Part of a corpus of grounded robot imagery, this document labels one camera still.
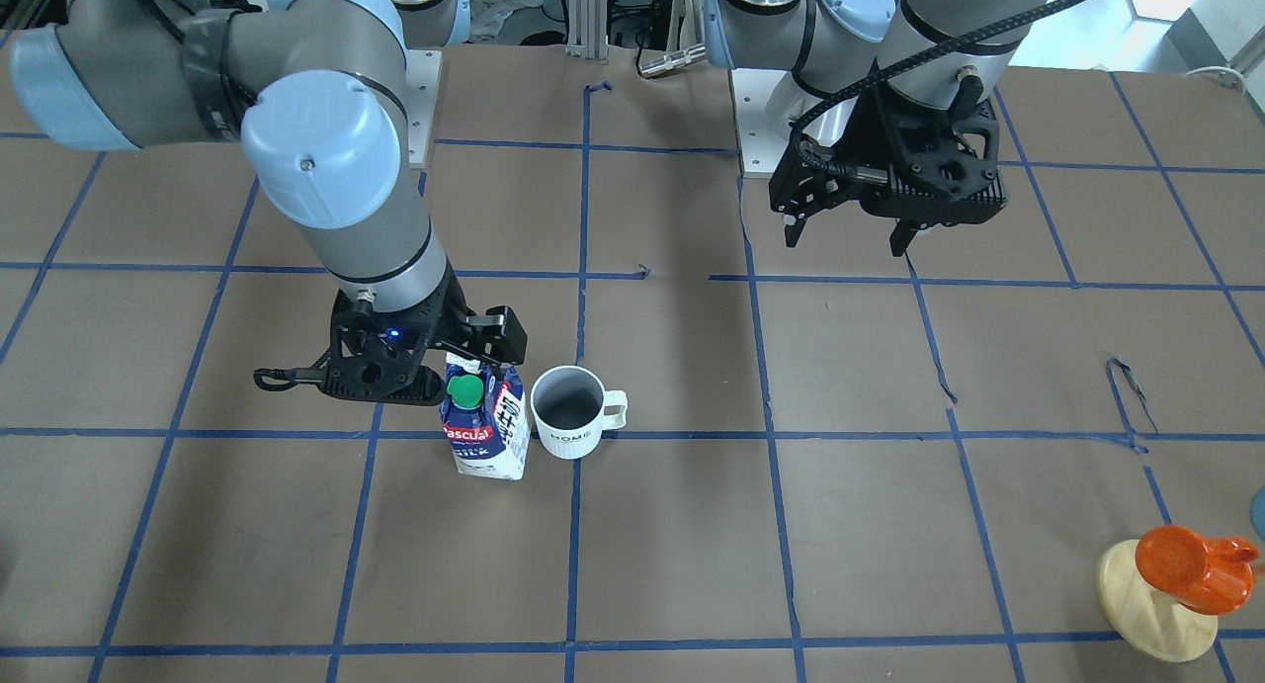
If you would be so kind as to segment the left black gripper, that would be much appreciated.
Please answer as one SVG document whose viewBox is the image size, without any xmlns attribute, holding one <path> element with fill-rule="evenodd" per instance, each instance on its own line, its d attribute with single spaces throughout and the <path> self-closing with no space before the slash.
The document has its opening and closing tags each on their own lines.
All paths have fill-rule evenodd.
<svg viewBox="0 0 1265 683">
<path fill-rule="evenodd" d="M 810 218 L 856 200 L 875 218 L 894 218 L 889 250 L 904 252 L 925 226 L 982 224 L 1009 197 L 997 166 L 999 125 L 983 80 L 950 83 L 949 108 L 923 108 L 888 83 L 864 90 L 842 142 L 844 161 L 813 139 L 791 139 L 769 182 L 770 210 L 794 249 Z M 860 191 L 861 164 L 885 169 Z"/>
</svg>

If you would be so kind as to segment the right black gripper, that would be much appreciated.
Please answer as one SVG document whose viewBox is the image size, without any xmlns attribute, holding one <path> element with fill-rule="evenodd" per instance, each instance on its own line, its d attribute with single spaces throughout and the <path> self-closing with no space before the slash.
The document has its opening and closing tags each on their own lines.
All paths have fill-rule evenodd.
<svg viewBox="0 0 1265 683">
<path fill-rule="evenodd" d="M 338 295 L 319 390 L 353 402 L 434 405 L 443 378 L 423 366 L 431 349 L 488 366 L 522 366 L 528 336 L 509 305 L 471 314 L 455 269 L 414 307 L 377 312 L 364 300 Z"/>
</svg>

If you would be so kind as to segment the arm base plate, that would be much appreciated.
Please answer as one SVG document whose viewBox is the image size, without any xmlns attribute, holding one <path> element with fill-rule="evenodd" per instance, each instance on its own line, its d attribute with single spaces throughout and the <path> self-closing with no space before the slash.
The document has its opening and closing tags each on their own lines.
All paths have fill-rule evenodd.
<svg viewBox="0 0 1265 683">
<path fill-rule="evenodd" d="M 409 164 L 412 169 L 424 169 L 431 147 L 443 54 L 438 49 L 409 49 L 406 57 L 405 113 Z"/>
<path fill-rule="evenodd" d="M 818 105 L 818 97 L 786 70 L 737 67 L 730 71 L 730 89 L 743 175 L 767 180 L 786 153 L 791 124 Z"/>
</svg>

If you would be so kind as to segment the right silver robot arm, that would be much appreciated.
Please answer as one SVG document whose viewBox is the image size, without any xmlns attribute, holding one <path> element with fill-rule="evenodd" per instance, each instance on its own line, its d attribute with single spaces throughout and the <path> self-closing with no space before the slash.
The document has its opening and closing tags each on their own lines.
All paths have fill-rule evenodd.
<svg viewBox="0 0 1265 683">
<path fill-rule="evenodd" d="M 15 94 L 75 151 L 238 142 L 273 206 L 339 286 L 329 345 L 257 387 L 434 405 L 441 350 L 502 376 L 512 309 L 468 307 L 409 169 L 409 46 L 393 0 L 66 0 L 10 48 Z"/>
</svg>

